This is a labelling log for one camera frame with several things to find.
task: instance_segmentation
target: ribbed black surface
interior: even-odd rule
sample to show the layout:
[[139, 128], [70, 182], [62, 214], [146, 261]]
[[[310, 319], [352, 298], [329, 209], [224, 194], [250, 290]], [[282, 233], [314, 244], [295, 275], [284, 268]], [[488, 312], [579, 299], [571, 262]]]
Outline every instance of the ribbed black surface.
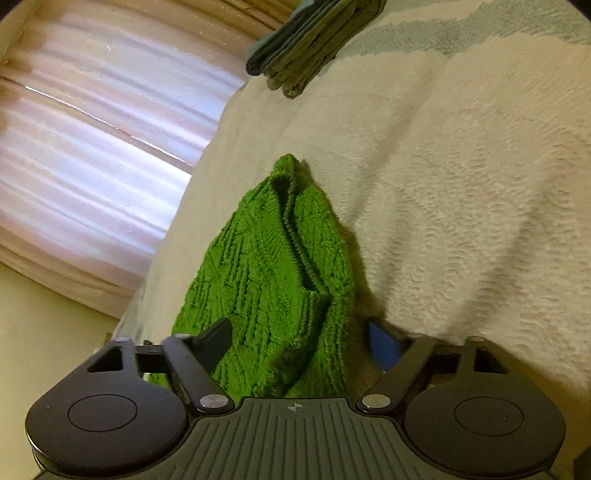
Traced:
[[[344, 399], [246, 399], [199, 420], [170, 457], [127, 480], [451, 480], [416, 457], [387, 419]], [[546, 474], [536, 480], [548, 480]], [[56, 480], [53, 474], [38, 480]]]

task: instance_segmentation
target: knit texture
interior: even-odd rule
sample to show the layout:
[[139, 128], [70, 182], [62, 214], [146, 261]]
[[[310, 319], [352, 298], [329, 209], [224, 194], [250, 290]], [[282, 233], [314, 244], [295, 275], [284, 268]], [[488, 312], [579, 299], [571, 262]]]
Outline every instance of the knit texture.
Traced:
[[343, 395], [354, 295], [330, 204], [285, 155], [210, 244], [173, 333], [196, 335], [230, 318], [232, 347], [213, 377], [236, 401]]

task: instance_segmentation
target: white curtain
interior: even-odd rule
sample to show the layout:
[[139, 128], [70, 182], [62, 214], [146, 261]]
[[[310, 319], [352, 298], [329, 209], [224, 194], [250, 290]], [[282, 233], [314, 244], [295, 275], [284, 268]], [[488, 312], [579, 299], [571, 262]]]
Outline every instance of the white curtain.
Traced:
[[44, 0], [0, 67], [0, 261], [119, 317], [246, 79], [248, 49], [290, 12]]

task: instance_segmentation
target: bed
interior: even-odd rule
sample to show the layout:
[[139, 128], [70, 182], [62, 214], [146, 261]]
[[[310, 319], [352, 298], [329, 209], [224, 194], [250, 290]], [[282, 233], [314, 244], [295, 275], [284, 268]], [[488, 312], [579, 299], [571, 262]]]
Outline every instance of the bed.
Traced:
[[366, 278], [359, 314], [482, 335], [591, 443], [591, 24], [566, 0], [389, 0], [289, 100], [230, 100], [117, 334], [170, 333], [210, 241], [285, 153]]

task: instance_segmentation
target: beige wall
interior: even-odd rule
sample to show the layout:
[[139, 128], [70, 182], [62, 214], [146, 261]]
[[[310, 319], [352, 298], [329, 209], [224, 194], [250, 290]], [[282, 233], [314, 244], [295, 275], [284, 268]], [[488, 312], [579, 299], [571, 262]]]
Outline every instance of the beige wall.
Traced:
[[31, 404], [103, 344], [116, 320], [0, 264], [0, 478], [38, 468], [24, 432]]

